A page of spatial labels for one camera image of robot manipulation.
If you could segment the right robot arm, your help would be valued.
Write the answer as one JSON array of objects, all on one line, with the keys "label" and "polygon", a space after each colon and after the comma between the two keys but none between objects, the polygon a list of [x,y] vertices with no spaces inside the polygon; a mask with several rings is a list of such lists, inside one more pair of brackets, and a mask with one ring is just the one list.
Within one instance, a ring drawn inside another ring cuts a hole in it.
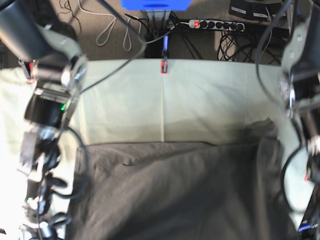
[{"label": "right robot arm", "polygon": [[0,38],[18,57],[34,89],[24,112],[24,130],[16,166],[23,183],[18,202],[22,240],[57,240],[58,229],[72,218],[50,214],[55,187],[67,183],[53,176],[61,160],[60,137],[82,91],[87,58],[72,28],[61,22],[50,1],[3,0],[0,3]]}]

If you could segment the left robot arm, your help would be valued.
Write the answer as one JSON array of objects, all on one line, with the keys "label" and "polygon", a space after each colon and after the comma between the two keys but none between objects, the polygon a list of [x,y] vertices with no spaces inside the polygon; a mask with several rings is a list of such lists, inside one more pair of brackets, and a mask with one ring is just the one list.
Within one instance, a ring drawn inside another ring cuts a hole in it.
[{"label": "left robot arm", "polygon": [[300,118],[308,161],[306,179],[320,184],[320,2],[297,0],[281,69],[288,85],[287,110]]}]

